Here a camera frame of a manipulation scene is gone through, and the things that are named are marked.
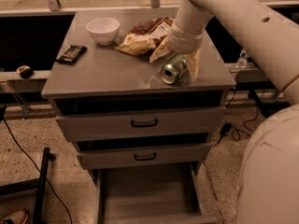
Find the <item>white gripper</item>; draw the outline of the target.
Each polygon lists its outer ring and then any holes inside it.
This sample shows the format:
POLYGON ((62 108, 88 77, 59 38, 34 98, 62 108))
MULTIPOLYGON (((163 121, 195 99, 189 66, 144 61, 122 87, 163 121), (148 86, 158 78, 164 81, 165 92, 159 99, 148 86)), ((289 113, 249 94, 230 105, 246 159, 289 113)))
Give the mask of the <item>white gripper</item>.
POLYGON ((201 47, 203 38, 203 33, 199 35, 188 34, 187 32, 181 30, 176 23, 173 22, 166 38, 150 55, 149 61, 153 63, 157 59, 169 54, 171 50, 181 54, 188 54, 186 59, 187 69, 189 71, 191 80, 195 81, 199 74, 199 49, 201 47))

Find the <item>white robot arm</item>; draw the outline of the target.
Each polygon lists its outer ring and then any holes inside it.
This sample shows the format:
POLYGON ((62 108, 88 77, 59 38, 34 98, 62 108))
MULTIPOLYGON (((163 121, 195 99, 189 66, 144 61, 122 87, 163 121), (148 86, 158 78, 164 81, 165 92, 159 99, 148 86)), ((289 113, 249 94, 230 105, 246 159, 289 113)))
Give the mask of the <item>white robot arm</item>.
POLYGON ((180 0, 169 48, 196 52, 211 17, 289 103, 255 130, 245 148, 235 224, 299 224, 299 26, 256 0, 180 0))

